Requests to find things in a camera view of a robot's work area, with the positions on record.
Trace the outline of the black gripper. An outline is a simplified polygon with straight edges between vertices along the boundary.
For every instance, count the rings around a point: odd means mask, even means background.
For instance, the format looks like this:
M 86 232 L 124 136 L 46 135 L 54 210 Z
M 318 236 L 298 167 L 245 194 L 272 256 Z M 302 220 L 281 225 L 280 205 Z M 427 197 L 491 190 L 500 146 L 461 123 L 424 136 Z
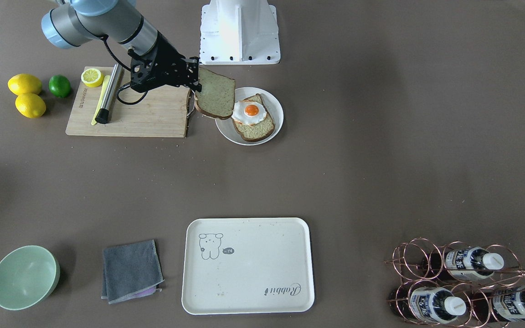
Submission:
M 199 63 L 197 56 L 185 58 L 162 35 L 158 33 L 152 50 L 139 55 L 129 50 L 131 57 L 130 85 L 139 93 L 169 85 L 184 86 L 193 92 L 200 92 Z

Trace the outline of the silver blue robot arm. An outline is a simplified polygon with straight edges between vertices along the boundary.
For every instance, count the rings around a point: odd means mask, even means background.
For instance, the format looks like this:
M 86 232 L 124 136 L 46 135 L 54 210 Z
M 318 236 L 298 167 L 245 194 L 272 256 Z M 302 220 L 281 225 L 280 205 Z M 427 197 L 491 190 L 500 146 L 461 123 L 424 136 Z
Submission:
M 131 57 L 130 87 L 136 92 L 163 85 L 200 92 L 198 57 L 180 54 L 135 6 L 134 0 L 61 0 L 43 16 L 41 29 L 62 49 L 114 39 Z

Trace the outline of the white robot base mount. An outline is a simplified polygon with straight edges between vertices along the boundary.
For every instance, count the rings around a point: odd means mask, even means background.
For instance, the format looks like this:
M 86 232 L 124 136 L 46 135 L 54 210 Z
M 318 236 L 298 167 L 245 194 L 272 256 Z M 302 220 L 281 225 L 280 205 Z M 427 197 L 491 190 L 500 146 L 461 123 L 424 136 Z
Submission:
M 200 32 L 202 65 L 280 63 L 277 9 L 266 0 L 211 0 Z

